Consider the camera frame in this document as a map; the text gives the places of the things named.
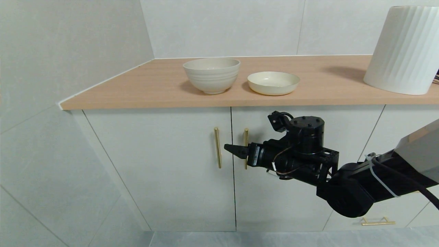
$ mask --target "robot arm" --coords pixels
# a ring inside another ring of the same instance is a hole
[[[248,158],[248,166],[276,172],[279,179],[316,186],[317,196],[346,217],[363,216],[375,202],[418,190],[429,193],[439,207],[439,200],[425,189],[439,182],[439,120],[401,139],[394,150],[338,169],[338,152],[323,147],[323,119],[277,111],[268,119],[275,131],[286,132],[283,138],[224,148]]]

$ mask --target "wooden countertop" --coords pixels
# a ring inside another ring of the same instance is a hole
[[[263,105],[439,104],[439,85],[425,95],[404,95],[363,82],[370,55],[244,57],[238,79],[222,94],[207,95],[187,80],[183,63],[194,58],[156,59],[82,92],[60,105],[71,109],[214,107]],[[283,96],[257,94],[247,76],[260,71],[296,74],[301,81]]]

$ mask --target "white lamp shade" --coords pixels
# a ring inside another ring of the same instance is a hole
[[[391,7],[364,82],[400,94],[426,94],[438,69],[439,7]]]

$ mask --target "gold handle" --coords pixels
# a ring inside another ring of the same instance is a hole
[[[244,146],[248,146],[248,128],[244,129]],[[245,169],[247,169],[248,157],[245,158]]]
[[[361,225],[394,225],[396,224],[395,221],[389,221],[386,216],[383,217],[385,220],[384,222],[368,222],[365,217],[363,217],[364,223],[361,223]]]
[[[221,163],[220,130],[218,129],[218,127],[215,127],[214,131],[216,140],[216,156],[218,156],[218,168],[221,169],[223,165]]]

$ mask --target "cabinet door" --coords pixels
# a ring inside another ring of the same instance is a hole
[[[439,105],[386,105],[359,161],[371,152],[385,153],[396,147],[399,140],[439,118]],[[425,207],[427,199],[420,193],[375,203],[365,215],[369,222],[383,222],[386,216],[394,225],[366,225],[359,218],[345,218],[333,212],[325,231],[355,229],[386,229],[405,227]]]
[[[439,185],[429,188],[429,190],[439,197]],[[407,227],[439,225],[439,210],[432,204],[428,203],[427,206],[410,222]]]
[[[437,119],[439,105],[386,105],[359,161],[394,149],[401,138]]]
[[[386,217],[395,224],[386,225],[362,225],[366,223],[363,217],[347,218],[337,212],[332,212],[325,231],[366,230],[366,229],[389,229],[406,227],[411,220],[425,207],[428,200],[421,193],[410,193],[398,198],[374,203],[364,215],[368,223],[385,222]]]
[[[153,231],[235,230],[229,107],[85,114]]]
[[[233,107],[233,141],[279,139],[267,115],[274,110],[293,116],[318,116],[325,121],[324,146],[340,152],[339,166],[356,162],[379,118],[383,105]],[[316,188],[297,180],[282,181],[263,168],[249,167],[234,157],[236,220],[238,231],[321,231],[332,209],[316,196]]]

